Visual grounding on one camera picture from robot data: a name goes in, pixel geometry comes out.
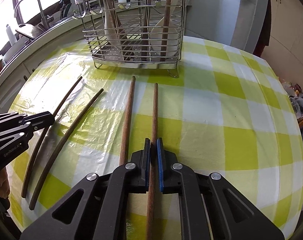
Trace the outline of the person's left hand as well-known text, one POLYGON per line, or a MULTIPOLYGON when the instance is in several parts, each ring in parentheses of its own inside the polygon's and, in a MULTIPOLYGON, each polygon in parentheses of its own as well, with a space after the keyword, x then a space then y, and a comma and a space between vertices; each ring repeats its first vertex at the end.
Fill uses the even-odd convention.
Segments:
POLYGON ((10 194, 10 186, 6 167, 0 171, 0 197, 6 199, 10 194))

